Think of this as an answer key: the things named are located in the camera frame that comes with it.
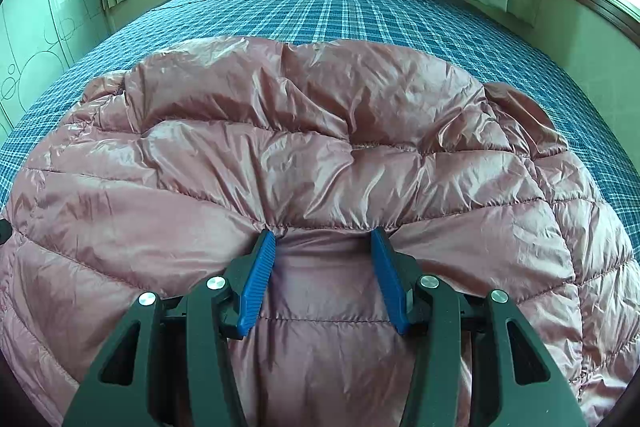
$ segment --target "blue rubber pad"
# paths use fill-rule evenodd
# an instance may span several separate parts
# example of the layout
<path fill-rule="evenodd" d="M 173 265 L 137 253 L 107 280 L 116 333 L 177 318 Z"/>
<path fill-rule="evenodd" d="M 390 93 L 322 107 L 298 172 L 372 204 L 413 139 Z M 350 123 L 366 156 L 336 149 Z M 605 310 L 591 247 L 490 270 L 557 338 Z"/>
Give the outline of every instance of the blue rubber pad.
<path fill-rule="evenodd" d="M 389 250 L 387 243 L 378 230 L 371 232 L 371 257 L 373 269 L 378 277 L 380 291 L 385 299 L 386 313 L 396 331 L 404 335 L 409 330 L 409 320 L 406 316 L 406 296 L 400 283 L 394 264 L 391 262 L 393 250 Z"/>
<path fill-rule="evenodd" d="M 273 232 L 267 232 L 240 294 L 238 332 L 243 337 L 255 326 L 255 321 L 258 319 L 262 297 L 269 283 L 275 257 L 276 237 Z"/>

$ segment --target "bed sheet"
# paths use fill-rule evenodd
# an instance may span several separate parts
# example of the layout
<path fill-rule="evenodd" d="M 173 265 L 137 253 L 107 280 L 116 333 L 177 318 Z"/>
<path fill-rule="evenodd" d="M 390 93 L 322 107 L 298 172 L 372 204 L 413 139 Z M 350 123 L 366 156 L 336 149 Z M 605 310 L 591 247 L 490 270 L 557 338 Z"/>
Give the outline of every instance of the bed sheet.
<path fill-rule="evenodd" d="M 0 203 L 31 149 L 86 83 L 174 42 L 218 35 L 296 44 L 363 39 L 448 60 L 535 99 L 585 163 L 640 257 L 640 176 L 585 94 L 552 60 L 461 0 L 171 0 L 102 42 L 25 113 L 0 149 Z"/>

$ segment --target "bed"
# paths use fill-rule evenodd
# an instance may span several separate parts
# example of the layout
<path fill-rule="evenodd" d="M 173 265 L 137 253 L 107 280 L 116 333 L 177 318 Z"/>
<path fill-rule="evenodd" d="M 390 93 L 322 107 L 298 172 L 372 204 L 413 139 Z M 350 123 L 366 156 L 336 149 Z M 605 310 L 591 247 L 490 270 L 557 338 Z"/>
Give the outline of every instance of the bed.
<path fill-rule="evenodd" d="M 407 46 L 535 99 L 585 163 L 640 255 L 640 176 L 593 105 L 542 52 L 461 0 L 171 0 L 100 44 L 30 108 L 0 150 L 0 201 L 25 158 L 93 77 L 174 42 L 221 35 L 295 44 L 359 39 Z"/>

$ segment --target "ribbed blue pad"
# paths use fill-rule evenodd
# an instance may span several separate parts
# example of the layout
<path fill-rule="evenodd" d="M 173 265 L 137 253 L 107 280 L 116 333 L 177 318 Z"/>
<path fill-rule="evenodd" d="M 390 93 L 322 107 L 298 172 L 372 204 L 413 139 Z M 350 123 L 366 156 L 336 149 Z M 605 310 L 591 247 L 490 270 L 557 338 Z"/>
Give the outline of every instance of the ribbed blue pad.
<path fill-rule="evenodd" d="M 276 237 L 273 232 L 267 232 L 240 295 L 238 333 L 243 337 L 254 327 L 255 321 L 258 319 L 262 297 L 269 283 L 275 257 Z"/>
<path fill-rule="evenodd" d="M 409 329 L 406 317 L 406 298 L 396 268 L 391 263 L 390 256 L 394 252 L 388 251 L 378 230 L 371 232 L 371 257 L 373 269 L 378 277 L 380 291 L 385 299 L 386 313 L 396 331 L 404 335 Z"/>

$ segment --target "pink quilted jacket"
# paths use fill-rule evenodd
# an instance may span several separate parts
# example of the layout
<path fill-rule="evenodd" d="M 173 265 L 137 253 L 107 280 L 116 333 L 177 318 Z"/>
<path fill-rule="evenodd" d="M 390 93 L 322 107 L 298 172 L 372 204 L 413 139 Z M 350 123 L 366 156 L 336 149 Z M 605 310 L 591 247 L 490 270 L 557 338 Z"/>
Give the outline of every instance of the pink quilted jacket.
<path fill-rule="evenodd" d="M 137 295 L 188 292 L 265 225 L 270 286 L 230 347 L 252 426 L 398 424 L 414 347 L 373 273 L 378 225 L 455 289 L 508 291 L 590 426 L 640 364 L 640 269 L 586 168 L 531 99 L 408 48 L 234 37 L 158 52 L 89 83 L 4 215 L 0 348 L 56 426 Z"/>

